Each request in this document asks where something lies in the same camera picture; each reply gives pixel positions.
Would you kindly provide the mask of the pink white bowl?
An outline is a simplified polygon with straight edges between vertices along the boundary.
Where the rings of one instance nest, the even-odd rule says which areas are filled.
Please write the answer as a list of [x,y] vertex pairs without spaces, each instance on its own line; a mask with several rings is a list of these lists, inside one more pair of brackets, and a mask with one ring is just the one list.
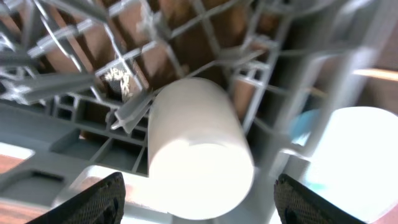
[[397,115],[380,108],[336,110],[303,185],[372,223],[397,205]]

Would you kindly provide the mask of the light blue bowl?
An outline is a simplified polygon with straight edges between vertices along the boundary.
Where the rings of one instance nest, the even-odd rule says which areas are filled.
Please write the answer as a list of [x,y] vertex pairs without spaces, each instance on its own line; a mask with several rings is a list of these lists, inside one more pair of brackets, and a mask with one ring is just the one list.
[[306,144],[319,114],[320,110],[309,110],[298,115],[292,121],[290,138],[293,144],[298,144],[300,146],[304,146]]

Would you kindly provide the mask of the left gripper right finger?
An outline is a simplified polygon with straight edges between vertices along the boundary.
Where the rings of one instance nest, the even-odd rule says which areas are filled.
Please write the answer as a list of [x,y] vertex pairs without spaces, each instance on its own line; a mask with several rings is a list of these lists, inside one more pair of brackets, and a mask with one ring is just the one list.
[[274,202],[283,224],[364,223],[287,174],[281,174],[275,181]]

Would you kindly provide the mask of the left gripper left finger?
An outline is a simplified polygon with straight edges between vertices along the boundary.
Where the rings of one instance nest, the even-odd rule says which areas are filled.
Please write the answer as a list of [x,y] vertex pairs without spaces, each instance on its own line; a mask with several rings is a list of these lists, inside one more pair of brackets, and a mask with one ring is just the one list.
[[27,224],[120,224],[125,196],[123,175],[114,172]]

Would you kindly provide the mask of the white plastic cup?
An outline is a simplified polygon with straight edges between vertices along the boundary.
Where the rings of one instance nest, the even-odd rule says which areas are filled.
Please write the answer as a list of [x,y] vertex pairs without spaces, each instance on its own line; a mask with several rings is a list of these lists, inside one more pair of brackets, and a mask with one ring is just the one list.
[[254,161],[227,92],[204,78],[164,87],[150,108],[148,176],[169,213],[188,220],[224,215],[246,197]]

